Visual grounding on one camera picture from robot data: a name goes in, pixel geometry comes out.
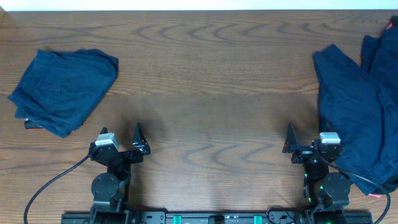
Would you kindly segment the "navy blue shorts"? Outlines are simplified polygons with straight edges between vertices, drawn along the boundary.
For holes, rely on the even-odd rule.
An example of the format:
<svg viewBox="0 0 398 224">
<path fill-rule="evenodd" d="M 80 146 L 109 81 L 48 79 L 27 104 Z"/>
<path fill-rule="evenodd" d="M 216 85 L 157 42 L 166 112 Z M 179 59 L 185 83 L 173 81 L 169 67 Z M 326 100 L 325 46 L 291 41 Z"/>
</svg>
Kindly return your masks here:
<svg viewBox="0 0 398 224">
<path fill-rule="evenodd" d="M 365 36 L 361 63 L 331 45 L 313 55 L 320 131 L 338 133 L 336 165 L 368 194 L 397 189 L 397 27 Z"/>
</svg>

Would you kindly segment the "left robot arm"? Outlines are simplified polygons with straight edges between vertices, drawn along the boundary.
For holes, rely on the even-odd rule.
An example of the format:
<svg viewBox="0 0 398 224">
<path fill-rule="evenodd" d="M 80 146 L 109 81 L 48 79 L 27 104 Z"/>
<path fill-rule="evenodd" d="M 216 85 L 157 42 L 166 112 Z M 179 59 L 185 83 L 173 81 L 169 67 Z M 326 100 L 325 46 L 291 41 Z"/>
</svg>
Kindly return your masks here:
<svg viewBox="0 0 398 224">
<path fill-rule="evenodd" d="M 141 163 L 150 154 L 150 146 L 135 124 L 132 146 L 119 151 L 120 143 L 114 133 L 103 128 L 90 144 L 88 156 L 92 161 L 106 166 L 107 171 L 96 176 L 91 184 L 93 206 L 90 223 L 137 224 L 141 222 L 139 212 L 129 206 L 131 166 Z"/>
</svg>

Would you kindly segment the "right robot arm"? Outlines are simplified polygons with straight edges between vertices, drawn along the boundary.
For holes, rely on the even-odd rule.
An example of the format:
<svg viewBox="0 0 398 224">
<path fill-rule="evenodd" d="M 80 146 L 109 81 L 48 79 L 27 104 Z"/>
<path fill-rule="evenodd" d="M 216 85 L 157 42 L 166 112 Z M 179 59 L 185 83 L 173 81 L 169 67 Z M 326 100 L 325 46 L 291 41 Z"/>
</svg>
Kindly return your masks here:
<svg viewBox="0 0 398 224">
<path fill-rule="evenodd" d="M 323 132 L 309 146 L 298 144 L 294 126 L 288 125 L 282 152 L 291 163 L 304 168 L 303 196 L 310 206 L 294 215 L 295 223 L 346 223 L 344 207 L 349 204 L 350 182 L 329 165 L 338 158 L 341 139 L 336 132 Z"/>
</svg>

